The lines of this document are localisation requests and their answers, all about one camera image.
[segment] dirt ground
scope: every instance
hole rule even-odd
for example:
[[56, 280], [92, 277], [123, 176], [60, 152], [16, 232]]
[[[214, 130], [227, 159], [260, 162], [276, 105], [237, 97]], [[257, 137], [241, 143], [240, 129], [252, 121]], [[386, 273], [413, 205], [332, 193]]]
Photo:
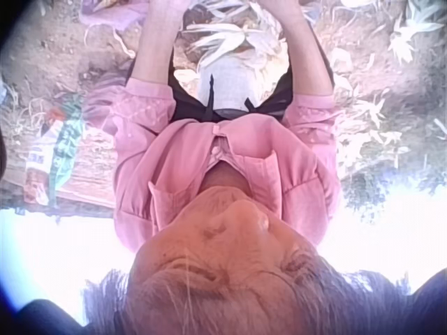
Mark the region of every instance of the dirt ground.
[[[336, 74], [356, 88], [354, 97], [343, 89], [336, 90], [337, 102], [346, 111], [345, 120], [352, 121], [356, 99], [373, 101], [374, 96], [383, 97], [381, 112], [385, 119], [380, 132], [402, 133], [400, 141], [386, 146], [368, 141], [361, 156], [344, 166], [341, 177], [346, 203], [361, 211], [368, 222], [373, 222], [380, 212], [380, 204], [386, 201], [386, 190], [392, 184], [411, 182], [432, 191], [447, 184], [447, 142], [439, 138], [444, 134], [434, 123], [438, 119], [447, 125], [446, 28], [418, 34], [413, 40], [414, 60], [400, 65], [388, 46], [395, 19], [406, 2], [380, 4], [356, 13], [337, 9], [337, 0], [323, 0], [323, 15], [315, 26], [329, 58], [336, 47], [351, 54], [352, 66], [340, 61], [333, 66]], [[52, 106], [54, 97], [61, 91], [85, 94], [102, 74], [129, 59], [110, 27], [92, 27], [85, 39], [88, 27], [79, 22], [79, 7], [80, 0], [54, 0], [53, 8], [42, 16], [34, 3], [1, 51], [3, 79], [18, 93], [17, 113], [22, 111], [8, 124], [2, 119], [10, 157], [9, 176], [16, 184], [38, 132], [39, 115]], [[134, 24], [122, 34], [129, 49], [138, 49], [140, 31], [140, 25]], [[175, 63], [180, 68], [194, 68], [197, 55], [186, 55], [186, 47], [185, 38], [180, 36]], [[350, 136], [344, 140], [349, 142], [355, 134], [372, 129], [371, 119], [363, 116], [356, 119], [354, 126], [352, 122], [342, 122], [339, 131]], [[88, 189], [92, 197], [103, 200], [98, 204], [113, 207], [114, 164], [112, 138], [88, 129], [71, 180], [64, 188]]]

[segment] hand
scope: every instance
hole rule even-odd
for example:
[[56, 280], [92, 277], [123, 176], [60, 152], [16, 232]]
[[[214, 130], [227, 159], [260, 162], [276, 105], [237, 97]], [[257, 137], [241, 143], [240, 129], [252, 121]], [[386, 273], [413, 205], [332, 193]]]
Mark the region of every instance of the hand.
[[172, 10], [185, 13], [192, 0], [149, 0], [149, 8], [152, 10]]
[[257, 0], [257, 2], [282, 24], [303, 17], [298, 0]]

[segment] pink shirt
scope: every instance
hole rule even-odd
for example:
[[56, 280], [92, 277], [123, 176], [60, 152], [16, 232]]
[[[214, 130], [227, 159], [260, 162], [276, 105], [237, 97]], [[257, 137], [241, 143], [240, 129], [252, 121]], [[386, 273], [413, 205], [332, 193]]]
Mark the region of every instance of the pink shirt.
[[130, 79], [111, 106], [118, 153], [115, 229], [136, 252], [192, 201], [205, 173], [226, 161], [255, 200], [317, 245], [337, 206], [340, 182], [332, 96], [297, 96], [282, 123], [248, 114], [218, 124], [169, 124], [166, 85]]

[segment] sleeve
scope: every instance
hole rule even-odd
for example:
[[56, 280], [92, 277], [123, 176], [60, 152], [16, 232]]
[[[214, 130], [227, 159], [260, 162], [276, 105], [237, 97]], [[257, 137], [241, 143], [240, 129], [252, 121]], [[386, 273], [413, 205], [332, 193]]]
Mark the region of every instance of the sleeve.
[[111, 112], [116, 127], [115, 230], [122, 243], [136, 252], [152, 236], [150, 192], [142, 164], [157, 135], [169, 124], [175, 110], [173, 91], [167, 85], [130, 79], [118, 94]]
[[302, 140], [327, 167], [337, 171], [334, 130], [338, 111], [333, 96], [294, 95], [283, 124]]

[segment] elderly woman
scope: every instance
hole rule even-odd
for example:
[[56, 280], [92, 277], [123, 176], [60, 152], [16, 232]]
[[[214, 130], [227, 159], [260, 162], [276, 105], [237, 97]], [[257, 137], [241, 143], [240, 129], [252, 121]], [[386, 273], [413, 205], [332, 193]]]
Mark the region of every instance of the elderly woman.
[[317, 255], [340, 191], [337, 113], [299, 3], [258, 0], [284, 28], [291, 69], [262, 105], [229, 112], [213, 108], [213, 79], [205, 106], [173, 77], [190, 2], [151, 0], [131, 76], [104, 121], [118, 153], [115, 227], [136, 257], [129, 277], [111, 272], [90, 287], [91, 324], [70, 334], [417, 329], [415, 299], [376, 274], [342, 276]]

